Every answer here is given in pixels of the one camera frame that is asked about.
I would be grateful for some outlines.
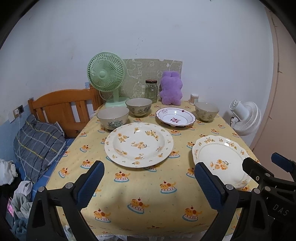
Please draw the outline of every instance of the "glass jar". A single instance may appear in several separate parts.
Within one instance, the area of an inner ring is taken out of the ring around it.
[[[145,98],[157,102],[157,80],[146,80]]]

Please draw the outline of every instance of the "jar lid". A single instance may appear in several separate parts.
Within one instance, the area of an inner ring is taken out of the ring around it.
[[[146,80],[145,81],[147,84],[156,84],[157,80]]]

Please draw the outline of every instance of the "blue wall trim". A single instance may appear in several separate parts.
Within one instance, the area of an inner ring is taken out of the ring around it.
[[[29,115],[29,105],[26,105],[24,107],[24,112],[20,115],[20,117],[16,118],[11,123],[6,121],[0,126],[0,159],[4,159],[6,161],[13,160],[13,162],[16,161],[13,151],[13,141],[19,131],[19,120],[20,127],[22,127]]]

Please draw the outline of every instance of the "wooden bed headboard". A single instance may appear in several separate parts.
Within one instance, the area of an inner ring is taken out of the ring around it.
[[[78,136],[80,131],[90,121],[86,101],[91,100],[93,109],[96,111],[103,103],[99,91],[90,85],[90,89],[83,90],[61,90],[48,93],[37,100],[28,100],[31,113],[41,122],[47,122],[44,116],[45,111],[48,123],[56,121],[65,131],[69,138]],[[75,102],[80,122],[76,122],[71,107]]]

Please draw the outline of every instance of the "pillow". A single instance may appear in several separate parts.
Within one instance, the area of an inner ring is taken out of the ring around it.
[[[59,124],[42,123],[29,115],[14,140],[14,151],[26,176],[36,183],[47,168],[58,158],[66,145]]]

